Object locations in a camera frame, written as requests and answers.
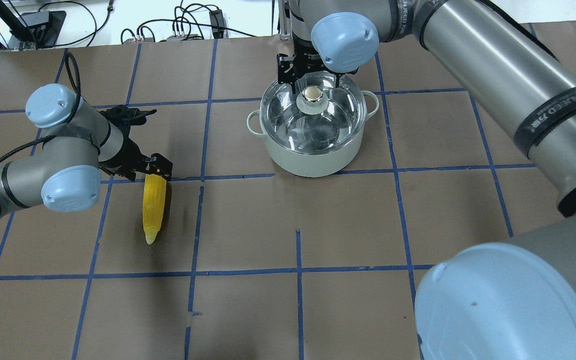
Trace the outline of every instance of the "gray robot arm segment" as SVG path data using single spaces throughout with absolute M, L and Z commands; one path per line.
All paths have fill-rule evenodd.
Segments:
M 135 172 L 170 180 L 172 163 L 158 153 L 142 155 L 128 137 L 130 126 L 146 123 L 154 110 L 119 105 L 100 113 L 82 99 L 66 123 L 75 98 L 61 84 L 46 85 L 30 96 L 26 116 L 44 129 L 42 139 L 47 141 L 38 155 L 0 164 L 0 218 L 41 203 L 57 212 L 86 210 L 99 199 L 99 169 L 133 181 Z
M 395 1 L 301 0 L 290 4 L 299 6 L 297 12 L 308 29 L 317 27 L 329 14 L 353 11 L 363 14 L 379 29 L 379 39 L 384 41 L 382 32 L 396 22 L 394 17 L 383 16 L 391 13 L 387 10 L 393 3 Z M 397 6 L 398 14 L 402 13 L 402 2 L 397 2 Z M 553 58 L 547 48 L 524 36 L 516 23 L 509 23 L 482 0 L 416 0 L 404 7 L 406 11 L 413 8 L 413 21 L 406 22 L 414 23 L 414 34 L 422 46 L 450 71 L 555 185 L 559 191 L 560 212 L 566 216 L 574 214 L 576 76 Z M 363 49 L 363 44 L 356 41 L 340 43 L 342 50 L 334 53 L 341 57 Z M 317 46 L 314 39 L 313 45 L 325 57 L 322 46 Z

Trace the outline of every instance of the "cooking pot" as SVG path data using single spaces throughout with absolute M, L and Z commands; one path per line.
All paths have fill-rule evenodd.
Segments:
M 366 99 L 375 109 L 367 113 Z M 364 136 L 364 125 L 379 109 L 377 96 L 360 90 L 343 76 L 319 71 L 307 73 L 295 83 L 276 80 L 266 89 L 259 110 L 250 112 L 250 133 L 265 140 L 272 160 L 298 176 L 318 178 L 340 171 L 355 158 Z M 250 127 L 259 116 L 261 132 Z

